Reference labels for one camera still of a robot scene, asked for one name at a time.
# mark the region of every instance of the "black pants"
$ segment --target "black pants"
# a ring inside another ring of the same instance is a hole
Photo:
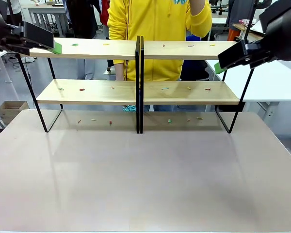
[[[114,66],[113,60],[108,60],[107,62],[108,62],[108,67],[113,67]]]
[[[15,26],[19,26],[20,22],[23,21],[23,18],[21,16],[21,12],[19,12],[17,14],[14,14],[13,15],[13,19],[14,19],[14,23],[12,21],[11,15],[7,15],[6,22],[8,24],[12,24],[12,25],[15,25]]]

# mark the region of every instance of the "beige tabletop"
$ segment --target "beige tabletop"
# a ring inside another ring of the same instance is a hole
[[[0,134],[0,230],[291,231],[291,156],[257,115],[232,134],[214,113],[134,121],[64,111],[45,133],[22,111]]]

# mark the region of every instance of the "yellow hoodie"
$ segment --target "yellow hoodie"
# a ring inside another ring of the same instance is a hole
[[[206,36],[212,25],[208,1],[196,16],[191,15],[189,0],[174,4],[173,0],[111,0],[109,37],[111,40],[185,40],[186,31]],[[126,80],[136,80],[135,61],[124,63]],[[145,60],[145,81],[175,81],[181,74],[183,60]]]

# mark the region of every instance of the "gray pants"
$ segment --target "gray pants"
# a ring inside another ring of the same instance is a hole
[[[95,74],[95,64],[94,59],[77,59],[78,79],[93,79]]]

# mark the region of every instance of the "person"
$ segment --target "person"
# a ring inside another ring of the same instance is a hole
[[[7,12],[6,12],[6,23],[11,24],[11,25],[16,25],[19,26],[19,24],[21,23],[21,21],[23,21],[23,17],[21,15],[21,7],[19,4],[18,0],[10,0],[11,3],[11,9],[13,11],[13,16],[11,16],[10,13],[10,7],[8,6],[7,8]],[[30,62],[34,62],[35,59],[33,57],[22,57],[21,61],[23,63],[30,63]]]
[[[64,1],[69,12],[75,38],[94,39],[98,25],[93,5],[100,13],[98,0],[67,0]],[[77,59],[78,79],[91,80],[95,74],[94,59]]]
[[[205,37],[211,29],[211,10],[206,0],[111,0],[109,35],[111,40],[185,41],[186,31]],[[135,62],[114,60],[117,80],[134,81]],[[179,80],[183,60],[145,60],[145,81]],[[155,105],[154,111],[172,111],[172,105]]]
[[[256,0],[229,0],[228,15],[226,23],[228,24],[228,41],[233,41],[236,36],[240,35],[240,30],[233,26],[241,19],[249,19],[251,17],[253,5]],[[263,0],[259,2],[256,9],[264,9],[272,4],[272,0]]]
[[[108,9],[110,7],[110,0],[99,0],[99,3],[101,3],[100,22],[102,23],[103,34],[106,37],[106,39],[109,40]],[[107,72],[111,74],[111,67],[114,66],[113,60],[107,60],[107,64],[108,64]]]

